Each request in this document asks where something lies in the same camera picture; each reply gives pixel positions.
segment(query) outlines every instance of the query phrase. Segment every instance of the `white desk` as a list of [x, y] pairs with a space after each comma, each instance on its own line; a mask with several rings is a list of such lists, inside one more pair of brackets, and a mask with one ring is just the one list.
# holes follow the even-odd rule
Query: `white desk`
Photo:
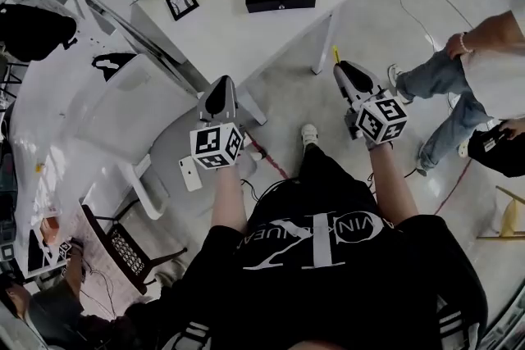
[[317, 0], [309, 9], [248, 13], [244, 0], [197, 0], [199, 7], [175, 21], [166, 0], [140, 0], [140, 9], [204, 79], [212, 83], [229, 75], [238, 88], [239, 101], [260, 123], [266, 117], [245, 89], [307, 32], [331, 16], [322, 54], [314, 73], [324, 67], [337, 12], [346, 0]]

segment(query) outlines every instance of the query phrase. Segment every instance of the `photo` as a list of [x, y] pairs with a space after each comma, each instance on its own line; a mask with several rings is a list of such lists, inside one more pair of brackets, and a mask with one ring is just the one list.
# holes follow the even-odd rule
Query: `photo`
[[167, 4], [175, 20], [179, 20], [199, 6], [196, 0], [167, 0]]

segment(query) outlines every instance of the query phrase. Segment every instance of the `white t-shirt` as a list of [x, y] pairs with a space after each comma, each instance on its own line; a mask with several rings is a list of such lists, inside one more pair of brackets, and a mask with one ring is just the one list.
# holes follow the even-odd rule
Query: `white t-shirt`
[[[525, 0], [511, 8], [525, 35]], [[510, 120], [525, 116], [525, 44], [507, 52], [480, 51], [463, 54], [467, 82], [488, 116]]]

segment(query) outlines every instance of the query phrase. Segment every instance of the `blue jeans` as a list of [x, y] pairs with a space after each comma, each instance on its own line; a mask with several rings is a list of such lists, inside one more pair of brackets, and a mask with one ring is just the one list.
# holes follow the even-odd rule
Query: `blue jeans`
[[427, 140], [419, 154], [425, 170], [436, 166], [442, 157], [468, 139], [477, 125], [491, 120], [468, 86], [461, 60], [459, 57], [451, 60], [445, 50], [436, 52], [414, 70], [399, 75], [397, 89], [407, 99], [432, 98], [436, 93], [448, 92], [461, 95], [452, 114]]

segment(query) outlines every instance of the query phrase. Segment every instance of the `bracelet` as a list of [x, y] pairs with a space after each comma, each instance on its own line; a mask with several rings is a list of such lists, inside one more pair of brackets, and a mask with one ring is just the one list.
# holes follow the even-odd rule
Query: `bracelet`
[[465, 52], [473, 52], [474, 50], [469, 50], [468, 48], [465, 47], [465, 43], [463, 42], [463, 36], [465, 35], [466, 33], [461, 33], [461, 35], [459, 36], [459, 43], [461, 44], [461, 48], [465, 51]]

